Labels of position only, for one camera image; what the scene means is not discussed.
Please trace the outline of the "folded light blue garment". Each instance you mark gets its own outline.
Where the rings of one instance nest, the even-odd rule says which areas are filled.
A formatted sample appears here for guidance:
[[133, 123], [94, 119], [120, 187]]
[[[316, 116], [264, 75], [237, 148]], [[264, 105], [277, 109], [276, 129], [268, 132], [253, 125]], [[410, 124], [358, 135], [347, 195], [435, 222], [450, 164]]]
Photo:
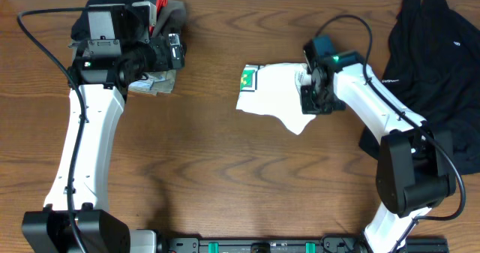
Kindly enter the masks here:
[[137, 80], [129, 85], [129, 90], [153, 91], [166, 80], [163, 75], [149, 75], [147, 80]]

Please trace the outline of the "folded black garment red trim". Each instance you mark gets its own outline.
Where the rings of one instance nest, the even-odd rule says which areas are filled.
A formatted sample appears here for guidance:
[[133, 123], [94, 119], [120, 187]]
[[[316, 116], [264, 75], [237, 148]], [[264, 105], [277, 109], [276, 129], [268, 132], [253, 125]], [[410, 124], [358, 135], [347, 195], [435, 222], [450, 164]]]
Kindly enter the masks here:
[[[168, 0], [88, 0], [86, 7], [90, 5], [106, 5], [106, 4], [126, 4], [130, 5], [134, 2], [151, 2], [157, 7], [157, 13], [160, 12], [163, 6], [168, 4]], [[74, 23], [71, 28], [70, 37], [74, 41], [81, 41], [90, 36], [88, 13], [83, 11], [79, 19]]]

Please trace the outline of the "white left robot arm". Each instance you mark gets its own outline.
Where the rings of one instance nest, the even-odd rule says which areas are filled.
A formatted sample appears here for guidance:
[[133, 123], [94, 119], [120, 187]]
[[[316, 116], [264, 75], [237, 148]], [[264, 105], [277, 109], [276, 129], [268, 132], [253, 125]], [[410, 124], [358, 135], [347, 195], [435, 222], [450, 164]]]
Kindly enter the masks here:
[[150, 2], [89, 5], [88, 34], [73, 40], [62, 68], [70, 115], [57, 174], [43, 207], [26, 212], [22, 234], [35, 252], [165, 252], [149, 229], [131, 229], [109, 212], [108, 176], [116, 127], [132, 83], [178, 70], [185, 49], [177, 32], [153, 35]]

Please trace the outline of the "white t-shirt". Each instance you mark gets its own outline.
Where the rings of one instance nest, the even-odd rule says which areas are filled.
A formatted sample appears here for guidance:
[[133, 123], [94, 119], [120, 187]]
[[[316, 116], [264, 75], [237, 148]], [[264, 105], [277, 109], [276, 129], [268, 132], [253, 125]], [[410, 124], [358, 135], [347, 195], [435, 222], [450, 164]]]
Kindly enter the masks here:
[[301, 86], [311, 81], [307, 69], [305, 63], [245, 65], [236, 109], [274, 116], [286, 129], [299, 135], [316, 117], [302, 112]]

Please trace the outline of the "black garment pile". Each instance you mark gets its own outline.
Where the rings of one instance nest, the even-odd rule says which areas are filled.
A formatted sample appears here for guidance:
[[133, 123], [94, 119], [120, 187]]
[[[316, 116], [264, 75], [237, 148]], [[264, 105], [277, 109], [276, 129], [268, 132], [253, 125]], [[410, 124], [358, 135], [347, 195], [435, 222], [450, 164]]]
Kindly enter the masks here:
[[382, 84], [430, 124], [451, 131], [454, 164], [479, 172], [479, 29], [446, 0], [402, 0]]

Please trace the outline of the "folded olive grey garment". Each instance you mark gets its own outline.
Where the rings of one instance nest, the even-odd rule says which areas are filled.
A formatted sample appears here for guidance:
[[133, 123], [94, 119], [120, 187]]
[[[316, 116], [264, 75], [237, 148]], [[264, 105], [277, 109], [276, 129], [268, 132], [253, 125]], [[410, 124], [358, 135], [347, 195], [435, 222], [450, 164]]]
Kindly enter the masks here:
[[157, 53], [157, 59], [151, 69], [143, 72], [142, 80], [147, 80], [149, 75], [163, 75], [166, 80], [153, 91], [131, 91], [151, 95], [172, 92], [176, 73], [185, 66], [187, 47], [181, 39], [181, 33], [186, 19], [187, 12], [183, 2], [170, 0], [160, 9], [150, 40]]

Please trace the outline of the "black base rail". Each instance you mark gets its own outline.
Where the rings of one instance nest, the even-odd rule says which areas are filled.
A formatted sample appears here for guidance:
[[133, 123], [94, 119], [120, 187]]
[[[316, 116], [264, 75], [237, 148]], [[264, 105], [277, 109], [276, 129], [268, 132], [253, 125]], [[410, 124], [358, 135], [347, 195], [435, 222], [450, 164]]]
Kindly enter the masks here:
[[353, 236], [326, 236], [322, 239], [247, 240], [176, 238], [168, 242], [171, 253], [356, 253], [369, 252]]

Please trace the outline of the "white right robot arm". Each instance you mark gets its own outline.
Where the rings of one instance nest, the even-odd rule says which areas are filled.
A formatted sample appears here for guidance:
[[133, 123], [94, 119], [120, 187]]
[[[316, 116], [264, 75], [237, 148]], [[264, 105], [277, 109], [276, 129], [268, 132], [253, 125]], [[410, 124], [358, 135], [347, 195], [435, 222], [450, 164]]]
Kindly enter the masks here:
[[430, 211], [464, 188], [453, 165], [449, 130], [428, 125], [376, 78], [356, 52], [309, 58], [310, 82], [301, 88], [308, 114], [350, 107], [379, 145], [376, 189], [379, 208], [357, 252], [407, 251], [407, 237]]

